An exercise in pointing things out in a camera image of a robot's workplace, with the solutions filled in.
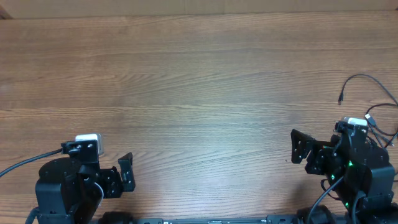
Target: wooden tabletop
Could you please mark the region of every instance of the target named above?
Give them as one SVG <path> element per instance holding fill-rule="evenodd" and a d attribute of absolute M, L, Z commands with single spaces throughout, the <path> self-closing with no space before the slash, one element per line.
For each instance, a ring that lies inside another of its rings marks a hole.
<path fill-rule="evenodd" d="M 338 106 L 356 73 L 398 96 L 397 21 L 397 11 L 0 21 L 0 169 L 101 133 L 101 167 L 132 152 L 137 187 L 96 217 L 295 213 L 323 177 L 291 163 L 292 128 L 327 141 L 335 120 L 390 102 L 355 78 Z M 373 114 L 385 131 L 398 123 L 396 110 Z M 0 223 L 25 222 L 40 167 L 60 156 L 0 179 Z M 398 149 L 390 157 L 398 166 Z"/>

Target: wood grain surface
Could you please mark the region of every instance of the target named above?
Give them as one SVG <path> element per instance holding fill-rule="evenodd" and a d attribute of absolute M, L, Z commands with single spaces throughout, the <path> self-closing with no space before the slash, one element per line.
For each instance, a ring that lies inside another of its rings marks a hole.
<path fill-rule="evenodd" d="M 323 177 L 290 162 L 292 128 L 329 140 L 335 120 L 390 102 L 355 78 L 338 106 L 355 73 L 398 96 L 397 21 L 397 11 L 0 21 L 0 169 L 96 132 L 102 168 L 132 152 L 137 183 L 96 217 L 295 213 Z M 373 115 L 396 128 L 396 110 Z M 25 221 L 55 157 L 0 179 L 0 223 Z M 398 166 L 397 149 L 390 157 Z"/>

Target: cable connector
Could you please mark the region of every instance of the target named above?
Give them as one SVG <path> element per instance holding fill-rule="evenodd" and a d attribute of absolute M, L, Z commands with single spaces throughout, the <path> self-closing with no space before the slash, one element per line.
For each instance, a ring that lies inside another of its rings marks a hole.
<path fill-rule="evenodd" d="M 371 126 L 374 126 L 374 127 L 376 126 L 376 121 L 373 119 L 373 117 L 370 114 L 366 114 L 365 118 L 366 118 L 366 121 L 368 121 L 368 123 Z"/>
<path fill-rule="evenodd" d="M 341 102 L 343 101 L 343 99 L 344 99 L 344 93 L 341 92 L 341 93 L 340 93 L 340 96 L 338 97 L 338 104 L 339 104 L 339 105 L 341 105 Z"/>

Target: wooden table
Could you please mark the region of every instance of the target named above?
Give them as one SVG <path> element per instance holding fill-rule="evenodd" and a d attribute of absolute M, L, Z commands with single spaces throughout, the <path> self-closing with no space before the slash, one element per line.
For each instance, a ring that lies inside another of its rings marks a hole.
<path fill-rule="evenodd" d="M 136 217 L 295 213 L 323 177 L 290 161 L 290 131 L 329 140 L 342 116 L 398 96 L 398 12 L 0 21 L 0 169 L 101 133 L 102 168 L 134 154 Z M 392 131 L 397 112 L 373 113 Z M 0 223 L 23 223 L 49 157 L 0 179 Z M 397 149 L 390 149 L 398 166 Z M 333 212 L 344 206 L 330 198 Z"/>

